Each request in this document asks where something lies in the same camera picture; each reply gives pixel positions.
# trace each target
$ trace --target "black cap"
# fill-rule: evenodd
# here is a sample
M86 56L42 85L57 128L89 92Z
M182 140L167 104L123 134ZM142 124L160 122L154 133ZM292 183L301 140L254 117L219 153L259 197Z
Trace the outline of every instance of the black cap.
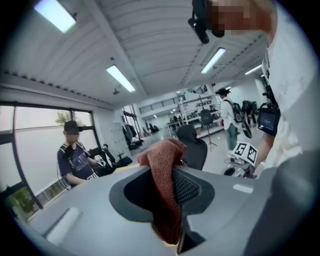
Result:
M82 127L79 127L76 121L67 121L63 127L67 135L78 135L79 132L82 132Z
M218 95L228 95L229 93L230 91L227 90L226 88L221 88L215 92L215 94L218 94Z

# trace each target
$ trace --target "brown towel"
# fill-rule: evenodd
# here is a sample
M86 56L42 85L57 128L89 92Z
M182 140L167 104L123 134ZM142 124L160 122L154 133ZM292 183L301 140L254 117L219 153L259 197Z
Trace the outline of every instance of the brown towel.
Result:
M153 228L168 244L176 245L181 233L182 211L175 199L172 166L181 164L187 146L168 138L151 145L137 157L141 166L151 167L154 184L148 209L153 213Z

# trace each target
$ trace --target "white ceiling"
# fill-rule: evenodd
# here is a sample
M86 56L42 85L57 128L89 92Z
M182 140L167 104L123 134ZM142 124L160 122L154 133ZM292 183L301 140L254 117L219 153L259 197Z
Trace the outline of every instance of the white ceiling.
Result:
M226 35L201 45L189 27L191 0L61 0L77 13L62 33L31 10L12 36L1 72L91 97L115 107L181 88L241 78L259 65L261 32ZM226 54L207 74L201 69L219 47ZM116 64L136 92L106 72ZM113 95L115 87L120 94Z

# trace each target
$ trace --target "window frame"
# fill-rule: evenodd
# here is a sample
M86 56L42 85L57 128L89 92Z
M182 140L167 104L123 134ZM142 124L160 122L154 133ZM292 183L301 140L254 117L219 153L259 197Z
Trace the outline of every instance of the window frame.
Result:
M9 130L9 132L1 132L0 133L0 145L3 144L12 144L12 150L13 150L13 156L14 156L14 161L15 165L17 167L18 173L21 178L21 182L7 188L5 191L1 192L1 198L5 200L18 190L20 190L23 187L26 187L28 192L31 195L32 200L37 204L37 206L42 210L44 208L44 205L40 203L38 198L35 196L33 191L31 190L27 179L24 175L23 168L21 166L19 156L18 156L18 150L17 150L17 145L16 145L16 138L15 138L15 132L16 132L16 110L17 107L25 107L25 108L38 108L38 109L50 109L50 110L63 110L63 111L68 111L69 115L71 117L71 120L74 120L74 112L85 112L90 114L90 120L91 120L91 126L82 126L82 129L85 130L93 130L94 138L96 140L97 146L101 149L101 144L98 138L96 126L95 126L95 121L93 117L93 111L91 110L83 110L83 109L78 109L78 108L73 108L73 107L61 107L61 106L52 106L52 105L43 105L43 104L33 104L33 103L23 103L23 102L12 102L12 101L0 101L0 106L12 106L14 107L13 110L13 115L12 115L12 130Z

